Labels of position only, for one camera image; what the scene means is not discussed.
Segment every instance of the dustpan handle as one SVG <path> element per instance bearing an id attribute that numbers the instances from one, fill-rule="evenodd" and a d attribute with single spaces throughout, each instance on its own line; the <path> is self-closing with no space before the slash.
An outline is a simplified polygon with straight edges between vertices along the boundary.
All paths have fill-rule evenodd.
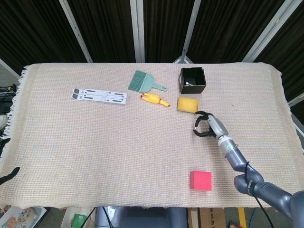
<path id="1" fill-rule="evenodd" d="M 152 87 L 153 87 L 154 89 L 160 89 L 160 90 L 165 91 L 165 92 L 167 91 L 167 88 L 166 88 L 166 87 L 163 87 L 162 85 L 153 84 Z"/>

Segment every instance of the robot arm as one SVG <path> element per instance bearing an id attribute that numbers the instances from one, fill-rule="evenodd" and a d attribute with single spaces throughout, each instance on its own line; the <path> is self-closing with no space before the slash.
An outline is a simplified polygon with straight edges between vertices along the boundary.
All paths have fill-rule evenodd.
<path id="1" fill-rule="evenodd" d="M 304 191 L 292 195 L 272 183 L 264 182 L 262 175 L 248 164 L 238 144 L 228 136 L 223 123 L 210 113 L 199 111 L 196 114 L 201 116 L 196 120 L 194 133 L 199 137 L 214 136 L 233 170 L 244 173 L 234 178 L 236 189 L 240 193 L 260 198 L 289 217 L 293 221 L 293 228 L 304 228 Z M 201 120 L 208 122 L 208 132 L 197 131 Z"/>

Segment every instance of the yellow sponge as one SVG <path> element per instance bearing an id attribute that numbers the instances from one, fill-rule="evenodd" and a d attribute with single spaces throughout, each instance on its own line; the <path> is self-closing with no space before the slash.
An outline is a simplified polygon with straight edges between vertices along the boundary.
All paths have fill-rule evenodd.
<path id="1" fill-rule="evenodd" d="M 177 111 L 196 113 L 198 111 L 199 100 L 195 98 L 179 97 Z"/>

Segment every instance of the cardboard box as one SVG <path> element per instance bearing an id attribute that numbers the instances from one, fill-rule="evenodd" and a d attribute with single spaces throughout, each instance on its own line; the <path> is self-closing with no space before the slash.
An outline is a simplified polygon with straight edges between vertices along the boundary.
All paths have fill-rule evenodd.
<path id="1" fill-rule="evenodd" d="M 200 228 L 226 228 L 223 208 L 200 208 Z"/>

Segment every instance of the rug fringe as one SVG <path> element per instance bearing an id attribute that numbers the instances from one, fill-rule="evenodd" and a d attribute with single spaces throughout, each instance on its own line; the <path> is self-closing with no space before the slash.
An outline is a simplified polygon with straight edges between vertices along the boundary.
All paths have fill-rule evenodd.
<path id="1" fill-rule="evenodd" d="M 18 79 L 19 81 L 19 86 L 17 88 L 16 91 L 16 95 L 13 97 L 12 99 L 12 106 L 10 107 L 10 112 L 7 113 L 8 116 L 8 123 L 7 126 L 4 128 L 4 132 L 3 135 L 1 136 L 1 139 L 7 139 L 7 138 L 11 138 L 12 137 L 12 133 L 14 132 L 14 128 L 15 128 L 15 123 L 14 123 L 14 119 L 16 117 L 16 113 L 18 112 L 19 109 L 19 100 L 20 100 L 20 96 L 22 94 L 22 91 L 25 87 L 25 81 L 28 77 L 28 72 L 29 72 L 29 67 L 30 66 L 25 66 L 24 70 L 21 73 L 21 77 Z M 3 171 L 3 166 L 5 166 L 5 164 L 3 163 L 5 161 L 4 157 L 7 155 L 7 151 L 9 151 L 9 147 L 10 147 L 10 143 L 8 143 L 2 151 L 2 155 L 1 155 L 1 159 L 0 159 L 0 170 Z"/>

